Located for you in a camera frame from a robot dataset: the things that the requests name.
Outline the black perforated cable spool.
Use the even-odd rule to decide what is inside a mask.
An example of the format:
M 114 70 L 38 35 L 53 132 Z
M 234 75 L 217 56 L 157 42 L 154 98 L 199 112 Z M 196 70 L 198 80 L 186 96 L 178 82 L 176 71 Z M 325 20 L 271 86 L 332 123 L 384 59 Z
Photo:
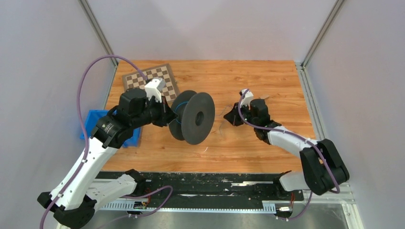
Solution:
M 184 91 L 174 100 L 171 109 L 178 116 L 178 121 L 169 125 L 175 139 L 198 145 L 207 138 L 215 120 L 215 104 L 208 93 Z

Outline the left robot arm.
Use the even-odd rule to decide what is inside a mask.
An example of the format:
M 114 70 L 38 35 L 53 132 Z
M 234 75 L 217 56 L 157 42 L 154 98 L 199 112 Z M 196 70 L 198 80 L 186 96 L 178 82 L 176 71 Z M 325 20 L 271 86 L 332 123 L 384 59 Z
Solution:
M 54 190 L 41 193 L 38 202 L 60 224 L 80 229 L 101 207 L 118 198 L 144 198 L 146 180 L 134 169 L 93 191 L 89 187 L 135 129 L 148 124 L 167 126 L 174 118 L 175 113 L 158 89 L 127 90 L 120 96 L 118 105 L 98 120 L 82 154 L 63 181 Z

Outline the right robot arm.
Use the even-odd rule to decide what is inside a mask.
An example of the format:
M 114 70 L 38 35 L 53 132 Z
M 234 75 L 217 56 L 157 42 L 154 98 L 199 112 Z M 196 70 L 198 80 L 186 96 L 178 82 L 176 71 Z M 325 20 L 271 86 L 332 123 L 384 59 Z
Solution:
M 271 119 L 263 99 L 254 99 L 249 105 L 235 103 L 224 119 L 233 126 L 252 126 L 259 140 L 278 146 L 300 159 L 302 172 L 283 172 L 273 180 L 273 194 L 278 199 L 287 198 L 295 190 L 309 190 L 318 196 L 326 192 L 340 193 L 339 185 L 350 178 L 331 140 L 304 138 L 289 131 Z

